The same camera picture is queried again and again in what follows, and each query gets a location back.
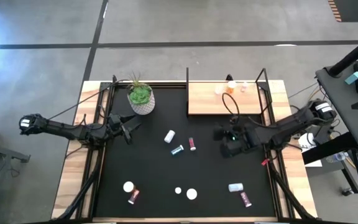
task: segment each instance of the wooden table frame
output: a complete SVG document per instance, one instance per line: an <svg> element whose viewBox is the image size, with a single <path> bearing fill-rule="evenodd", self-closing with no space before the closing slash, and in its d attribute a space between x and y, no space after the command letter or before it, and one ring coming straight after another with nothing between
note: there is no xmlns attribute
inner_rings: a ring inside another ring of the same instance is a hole
<svg viewBox="0 0 358 224"><path fill-rule="evenodd" d="M196 82L221 82L221 81L190 81L190 83ZM102 82L89 81L85 82L83 85L83 89L81 92L80 101L84 98L95 94L101 88ZM150 85L157 86L172 86L174 88L182 88L188 87L188 82L185 81L169 81L169 82L156 82L150 81L147 82ZM282 119L291 114L290 107L288 104L287 94L285 92L285 87L283 81L274 80L269 81L270 84L270 93L268 96L265 96L265 92L263 90L259 91L260 98L260 106L261 108L266 108L267 110L263 111L263 117L265 124L269 124L272 119ZM75 123L79 123L83 114L88 114L87 123L92 122L102 122L99 116L95 116L92 118L92 114L100 114L101 110L96 110L96 105L103 104L106 105L108 99L108 95L103 95L99 97L98 95L89 99L89 101L81 104L78 107L78 111L75 117ZM78 143L76 141L70 141L68 146L67 153L70 153L72 150L78 148ZM60 185L57 192L57 197L55 200L55 206L53 208L52 217L58 217L71 203L71 201L75 198L75 195L78 193L82 183L86 179L85 177L89 176L89 173L94 169L94 165L96 163L96 158L101 157L103 161L103 153L99 156L98 151L89 151L87 149L82 149L76 154L73 154L69 158L65 160L63 166L63 172L60 179ZM303 159L301 153L298 149L294 149L292 147L287 147L283 154L278 155L278 160L275 160L275 165L278 170L285 171L282 172L282 175L288 185L291 188L291 191L295 194L297 199L301 202L301 204L307 209L309 213L316 216L316 210L314 207L313 197L311 196L311 191L307 179L306 169L303 165ZM94 186L87 191L86 196L83 200L82 212L76 213L72 216L72 218L77 217L93 217L93 206L90 204L94 203L94 197L97 192L99 180L97 180ZM280 187L272 182L272 192L273 195L276 195L276 214L281 217L290 217L293 209L288 206L287 200L283 195ZM94 222L274 222L277 221L276 217L208 217L208 218L93 218Z"/></svg>

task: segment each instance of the gray floor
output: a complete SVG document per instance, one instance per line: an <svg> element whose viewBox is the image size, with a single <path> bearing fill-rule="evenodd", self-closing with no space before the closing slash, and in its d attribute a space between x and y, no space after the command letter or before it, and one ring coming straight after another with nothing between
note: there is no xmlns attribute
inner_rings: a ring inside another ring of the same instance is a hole
<svg viewBox="0 0 358 224"><path fill-rule="evenodd" d="M91 43L101 0L0 0L0 44ZM338 23L326 0L111 0L100 43L163 41L354 40L358 23ZM315 82L314 71L337 62L354 45L98 49L90 80L254 79L265 67L285 81L288 95ZM32 154L0 196L0 223L48 220L67 141L20 136L29 113L51 116L78 100L89 49L0 50L0 145ZM290 98L302 106L313 88ZM57 118L73 121L74 110ZM338 128L342 133L346 127ZM318 214L358 223L358 195L342 197L340 172L310 178Z"/></svg>

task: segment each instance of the black table surface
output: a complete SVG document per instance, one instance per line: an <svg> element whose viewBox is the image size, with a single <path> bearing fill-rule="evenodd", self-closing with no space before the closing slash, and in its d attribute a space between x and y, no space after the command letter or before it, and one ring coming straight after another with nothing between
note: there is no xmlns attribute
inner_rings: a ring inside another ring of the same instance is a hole
<svg viewBox="0 0 358 224"><path fill-rule="evenodd" d="M155 108L127 124L142 122L127 145L116 138L106 147L96 204L96 217L274 217L272 190L267 168L261 165L262 151L225 159L219 143L213 141L215 122L228 124L229 116L186 117L185 89L154 89ZM112 112L133 114L126 91L114 94ZM176 132L170 144L164 142L169 130ZM196 151L190 151L193 137ZM170 151L185 150L173 156ZM131 181L140 193L135 204L122 186ZM252 202L245 208L240 192L230 193L228 185L243 183ZM181 194L175 193L180 187ZM197 191L189 200L188 189Z"/></svg>
<svg viewBox="0 0 358 224"><path fill-rule="evenodd" d="M353 67L348 67L342 72L341 77L333 78L328 75L325 69L322 69L316 72L316 76L346 127L358 143L358 110L351 108L352 104L358 102L358 93L354 83L351 85L345 83L345 79L353 73Z"/></svg>

